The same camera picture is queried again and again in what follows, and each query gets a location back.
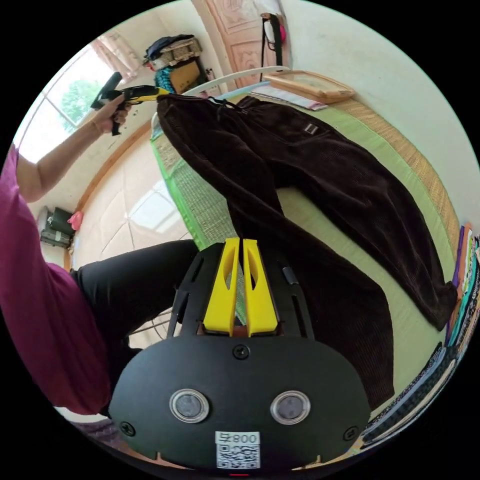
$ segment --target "wooden baseboard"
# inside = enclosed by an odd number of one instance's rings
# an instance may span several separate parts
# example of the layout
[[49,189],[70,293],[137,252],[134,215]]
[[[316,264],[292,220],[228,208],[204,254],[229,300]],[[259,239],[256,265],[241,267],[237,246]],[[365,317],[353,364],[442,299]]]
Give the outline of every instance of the wooden baseboard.
[[106,162],[101,166],[100,170],[97,172],[93,180],[89,183],[88,187],[86,188],[85,192],[81,196],[77,206],[76,212],[81,211],[90,195],[94,192],[94,190],[98,187],[99,183],[105,177],[105,175],[109,172],[109,170],[117,163],[119,158],[141,137],[143,137],[149,130],[151,126],[151,121],[147,121],[144,125],[142,125],[136,132],[132,133],[106,160]]

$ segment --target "magenta shirt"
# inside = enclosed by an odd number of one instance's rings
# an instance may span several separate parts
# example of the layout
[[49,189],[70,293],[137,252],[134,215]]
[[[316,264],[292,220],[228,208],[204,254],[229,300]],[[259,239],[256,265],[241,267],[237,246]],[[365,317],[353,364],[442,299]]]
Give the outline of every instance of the magenta shirt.
[[107,349],[81,290],[46,263],[36,221],[19,193],[18,150],[0,174],[0,306],[33,381],[55,407],[97,414],[110,400]]

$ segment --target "tiled floor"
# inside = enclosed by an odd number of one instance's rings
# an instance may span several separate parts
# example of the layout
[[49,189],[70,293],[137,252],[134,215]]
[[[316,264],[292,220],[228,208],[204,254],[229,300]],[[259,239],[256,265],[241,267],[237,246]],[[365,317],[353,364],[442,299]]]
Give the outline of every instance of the tiled floor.
[[[72,266],[96,262],[125,252],[191,238],[170,198],[149,142],[150,133],[130,147],[88,199],[75,236]],[[155,325],[165,322],[166,312]],[[145,324],[142,329],[151,327]],[[166,324],[130,337],[134,348],[145,348],[166,337]]]

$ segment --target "pink object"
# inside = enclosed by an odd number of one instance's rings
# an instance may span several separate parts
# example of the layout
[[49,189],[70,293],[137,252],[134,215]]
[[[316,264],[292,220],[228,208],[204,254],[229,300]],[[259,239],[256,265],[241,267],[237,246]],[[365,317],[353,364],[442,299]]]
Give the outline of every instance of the pink object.
[[280,25],[280,38],[281,38],[282,43],[287,38],[287,32],[285,31],[285,28],[283,27],[283,25]]
[[68,220],[68,223],[71,227],[77,231],[82,225],[82,220],[84,219],[84,213],[82,211],[75,212]]

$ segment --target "label sticker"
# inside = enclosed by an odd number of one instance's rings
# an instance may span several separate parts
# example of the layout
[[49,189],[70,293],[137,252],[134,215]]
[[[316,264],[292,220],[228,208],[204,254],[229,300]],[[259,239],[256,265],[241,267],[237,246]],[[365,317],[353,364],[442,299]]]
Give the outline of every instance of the label sticker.
[[215,444],[217,468],[260,468],[260,432],[216,431]]

